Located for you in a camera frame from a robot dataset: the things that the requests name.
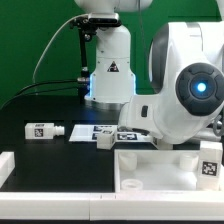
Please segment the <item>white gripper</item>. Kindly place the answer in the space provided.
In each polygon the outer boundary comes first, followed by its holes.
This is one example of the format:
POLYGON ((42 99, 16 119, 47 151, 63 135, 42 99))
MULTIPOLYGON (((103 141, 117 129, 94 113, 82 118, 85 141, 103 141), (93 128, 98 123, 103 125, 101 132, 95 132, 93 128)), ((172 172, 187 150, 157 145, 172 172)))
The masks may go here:
POLYGON ((134 132, 146 132, 151 136, 163 136, 162 129, 156 124, 158 105, 158 94, 133 95, 120 111, 118 127, 134 132))

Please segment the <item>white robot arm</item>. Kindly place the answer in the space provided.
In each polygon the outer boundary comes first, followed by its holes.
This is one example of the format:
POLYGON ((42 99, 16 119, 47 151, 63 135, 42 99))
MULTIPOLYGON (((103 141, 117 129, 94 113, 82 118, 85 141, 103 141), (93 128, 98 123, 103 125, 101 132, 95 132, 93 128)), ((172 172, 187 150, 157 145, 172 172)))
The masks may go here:
POLYGON ((130 69, 128 29, 121 12, 142 10, 153 0, 74 0, 86 15, 85 35, 97 37, 96 68, 86 103, 120 108, 119 126, 181 144, 224 108, 224 0, 216 0, 219 22, 170 22, 154 36, 149 51, 153 95, 138 95, 130 69))

